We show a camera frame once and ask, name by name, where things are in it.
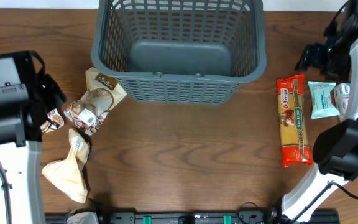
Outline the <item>mint green wipes pack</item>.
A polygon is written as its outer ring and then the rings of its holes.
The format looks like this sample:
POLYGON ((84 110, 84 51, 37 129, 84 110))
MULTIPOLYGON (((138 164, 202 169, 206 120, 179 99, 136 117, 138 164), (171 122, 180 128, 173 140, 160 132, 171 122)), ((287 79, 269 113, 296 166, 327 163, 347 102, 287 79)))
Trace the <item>mint green wipes pack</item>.
POLYGON ((308 86, 312 100, 311 119, 339 116, 339 111, 331 99, 331 91, 336 86, 335 83, 309 81, 308 86))

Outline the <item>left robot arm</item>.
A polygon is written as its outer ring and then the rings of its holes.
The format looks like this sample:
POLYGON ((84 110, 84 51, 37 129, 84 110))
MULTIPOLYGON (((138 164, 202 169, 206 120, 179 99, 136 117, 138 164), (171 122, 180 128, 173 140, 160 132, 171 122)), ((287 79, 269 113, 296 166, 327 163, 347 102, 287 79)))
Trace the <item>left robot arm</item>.
POLYGON ((41 126, 67 98, 36 51, 0 54, 0 223, 45 223, 41 126))

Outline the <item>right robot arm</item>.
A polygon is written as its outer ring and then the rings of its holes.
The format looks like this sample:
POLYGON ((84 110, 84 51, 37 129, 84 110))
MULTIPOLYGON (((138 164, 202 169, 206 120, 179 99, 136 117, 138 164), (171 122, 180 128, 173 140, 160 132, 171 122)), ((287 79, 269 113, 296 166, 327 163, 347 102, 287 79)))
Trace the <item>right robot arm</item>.
POLYGON ((332 19, 326 43, 307 45, 297 70, 309 66, 328 78, 351 82, 350 98, 339 124, 322 132, 314 143, 313 165, 299 184, 270 212, 268 223, 329 223, 332 215, 318 217, 314 211, 336 189, 358 177, 358 0, 347 1, 341 28, 332 19))

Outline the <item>San Remo spaghetti packet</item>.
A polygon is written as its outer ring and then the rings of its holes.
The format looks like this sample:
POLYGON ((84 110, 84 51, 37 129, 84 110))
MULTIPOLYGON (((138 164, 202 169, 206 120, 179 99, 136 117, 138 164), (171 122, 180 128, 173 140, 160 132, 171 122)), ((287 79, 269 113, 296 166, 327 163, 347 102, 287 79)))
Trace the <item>San Remo spaghetti packet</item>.
POLYGON ((304 75, 277 80, 278 121, 282 164, 312 165, 312 153, 306 133, 304 110, 304 75))

